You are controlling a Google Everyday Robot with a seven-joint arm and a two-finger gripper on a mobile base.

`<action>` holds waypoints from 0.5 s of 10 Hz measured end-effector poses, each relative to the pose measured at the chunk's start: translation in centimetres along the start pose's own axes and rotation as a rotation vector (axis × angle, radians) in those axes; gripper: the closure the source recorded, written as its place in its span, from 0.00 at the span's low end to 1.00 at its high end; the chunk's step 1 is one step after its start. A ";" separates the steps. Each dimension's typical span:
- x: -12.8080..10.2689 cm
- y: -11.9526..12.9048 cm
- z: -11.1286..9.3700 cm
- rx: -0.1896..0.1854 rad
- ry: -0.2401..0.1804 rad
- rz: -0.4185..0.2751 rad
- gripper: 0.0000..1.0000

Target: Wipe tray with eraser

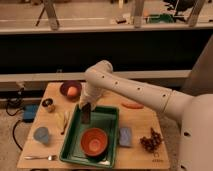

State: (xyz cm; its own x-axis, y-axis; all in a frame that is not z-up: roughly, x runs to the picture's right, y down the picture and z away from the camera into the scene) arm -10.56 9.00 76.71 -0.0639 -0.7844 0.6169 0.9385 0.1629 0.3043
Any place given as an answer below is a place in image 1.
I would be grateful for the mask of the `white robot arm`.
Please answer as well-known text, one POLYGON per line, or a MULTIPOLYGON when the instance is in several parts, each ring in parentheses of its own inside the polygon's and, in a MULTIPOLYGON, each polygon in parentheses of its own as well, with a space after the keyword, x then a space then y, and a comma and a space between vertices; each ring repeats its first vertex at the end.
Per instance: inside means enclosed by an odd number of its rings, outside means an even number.
POLYGON ((120 94, 181 124, 177 171, 213 171, 213 94, 192 96, 113 74, 102 60, 85 71, 79 107, 96 107, 104 89, 120 94))

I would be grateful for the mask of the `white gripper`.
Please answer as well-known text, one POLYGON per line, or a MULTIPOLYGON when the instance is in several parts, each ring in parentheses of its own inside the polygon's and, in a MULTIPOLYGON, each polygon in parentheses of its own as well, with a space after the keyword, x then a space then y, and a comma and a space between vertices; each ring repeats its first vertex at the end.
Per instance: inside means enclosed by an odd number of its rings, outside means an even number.
POLYGON ((91 109, 94 110, 97 106, 98 100, 103 95, 104 90, 99 87, 95 87, 90 83, 85 83, 82 87, 79 107, 83 108, 87 103, 91 105, 91 109))

